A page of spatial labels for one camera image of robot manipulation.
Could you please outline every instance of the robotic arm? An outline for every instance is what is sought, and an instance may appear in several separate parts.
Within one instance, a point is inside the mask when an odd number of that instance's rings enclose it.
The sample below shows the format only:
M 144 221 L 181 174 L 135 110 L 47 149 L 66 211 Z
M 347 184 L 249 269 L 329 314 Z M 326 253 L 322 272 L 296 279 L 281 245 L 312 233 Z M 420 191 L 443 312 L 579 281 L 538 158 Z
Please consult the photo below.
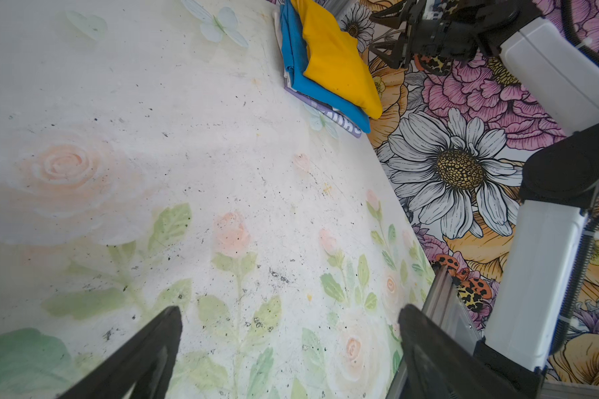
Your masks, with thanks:
M 471 383 L 471 389 L 475 384 L 490 386 L 491 395 L 497 394 L 493 397 L 508 397 L 503 394 L 509 391 L 509 397 L 534 398 L 540 393 L 548 356 L 563 345 L 599 228 L 599 218 L 589 221 L 599 195 L 599 56 L 571 29 L 569 0 L 562 1 L 568 40 L 541 17 L 531 0 L 463 0 L 455 13 L 439 20 L 423 19 L 429 5 L 405 0 L 373 14 L 375 23 L 398 29 L 406 22 L 406 28 L 396 40 L 372 44 L 370 50 L 391 68 L 408 65 L 413 54 L 458 61 L 472 60 L 477 50 L 497 56 L 571 135 L 535 153 L 524 165 L 523 204 L 505 277 L 485 339 L 477 342 L 469 360 L 463 359 L 474 370 L 494 371 L 496 381 L 488 385 L 470 379 L 469 366 L 456 380 L 464 388 Z M 443 332 L 436 334 L 435 323 L 424 323 L 417 312 L 406 308 L 400 316 L 409 375 L 433 375 L 423 370 L 433 365 L 441 370 L 443 363 L 467 354 L 454 342 L 446 353 L 440 352 Z M 420 331 L 413 331 L 413 325 Z M 425 342 L 428 337 L 439 341 L 431 345 Z M 453 385 L 449 379 L 456 375 L 441 375 Z M 439 384 L 415 380 L 409 385 L 415 397 L 448 397 L 448 390 L 442 389 L 446 396 L 431 391 Z

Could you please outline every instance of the yellow shirt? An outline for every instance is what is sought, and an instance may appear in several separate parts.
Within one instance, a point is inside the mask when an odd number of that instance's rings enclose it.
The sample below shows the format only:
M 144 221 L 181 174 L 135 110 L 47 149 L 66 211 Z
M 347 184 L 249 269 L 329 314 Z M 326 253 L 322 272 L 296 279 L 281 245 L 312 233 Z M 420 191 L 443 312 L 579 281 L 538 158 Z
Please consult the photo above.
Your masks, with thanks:
M 308 68 L 304 76 L 352 102 L 378 119 L 382 106 L 368 66 L 357 51 L 357 39 L 342 32 L 335 17 L 312 0 L 291 0 L 301 19 Z

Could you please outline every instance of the floral tablecloth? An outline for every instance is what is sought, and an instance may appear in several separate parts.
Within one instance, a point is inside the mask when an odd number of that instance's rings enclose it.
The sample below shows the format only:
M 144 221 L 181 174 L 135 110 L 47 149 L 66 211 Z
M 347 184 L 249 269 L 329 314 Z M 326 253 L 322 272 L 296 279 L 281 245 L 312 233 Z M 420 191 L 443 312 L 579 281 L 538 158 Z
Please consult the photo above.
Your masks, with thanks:
M 284 91 L 276 7 L 0 1 L 0 398 L 62 393 L 168 305 L 171 398 L 383 397 L 428 235 Z
M 359 0 L 340 18 L 342 30 L 358 38 L 384 108 L 369 139 L 428 260 L 455 258 L 448 272 L 482 330 L 514 236 L 521 167 L 564 134 L 495 58 L 478 53 L 462 65 L 416 56 L 408 69 L 374 58 L 368 44 L 382 40 L 386 28 L 368 16 L 397 2 Z M 456 4 L 439 3 L 448 10 Z M 535 3 L 561 30 L 561 2 Z M 572 0 L 572 9 L 579 37 L 599 52 L 599 0 Z M 479 284 L 478 298 L 463 294 Z M 549 358 L 546 378 L 599 385 L 599 240 L 579 300 L 576 323 Z

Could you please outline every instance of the folded shirt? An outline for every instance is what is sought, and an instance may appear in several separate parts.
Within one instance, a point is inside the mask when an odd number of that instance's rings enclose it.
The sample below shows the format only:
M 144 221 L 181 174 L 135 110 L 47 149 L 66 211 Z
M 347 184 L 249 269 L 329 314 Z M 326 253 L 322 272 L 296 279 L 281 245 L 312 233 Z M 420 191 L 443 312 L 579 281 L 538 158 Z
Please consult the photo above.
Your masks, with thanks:
M 277 39 L 277 44 L 278 44 L 278 46 L 280 48 L 280 52 L 281 52 L 282 51 L 282 27 L 280 26 L 280 12 L 278 10 L 275 10 L 273 12 L 273 23 L 275 24 L 275 38 Z M 315 100 L 314 98 L 306 97 L 302 93 L 297 92 L 296 90 L 293 90 L 293 88 L 291 87 L 291 78 L 289 77 L 289 73 L 286 71 L 286 69 L 284 70 L 284 80 L 285 80 L 284 89 L 286 89 L 286 91 L 290 92 L 292 95 L 294 95 L 300 101 L 304 102 L 304 104 L 309 105 L 310 107 L 313 107 L 316 110 L 320 111 L 328 119 L 332 120 L 336 124 L 343 127 L 343 129 L 346 130 L 346 132 L 351 133 L 353 136 L 357 137 L 358 139 L 361 137 L 361 130 L 357 126 L 355 126 L 355 124 L 352 123 L 346 116 L 340 114 L 339 112 L 337 112 L 337 110 L 334 110 L 328 104 L 321 103 L 318 100 Z
M 291 87 L 302 94 L 312 97 L 338 109 L 343 115 L 359 126 L 362 132 L 370 133 L 368 115 L 357 105 L 334 94 L 303 75 L 308 66 L 306 42 L 302 38 L 300 16 L 290 3 L 280 8 L 282 28 L 282 57 L 284 69 L 289 73 Z
M 304 76 L 379 119 L 383 109 L 357 39 L 342 32 L 335 17 L 312 0 L 291 0 L 302 24 L 310 56 Z

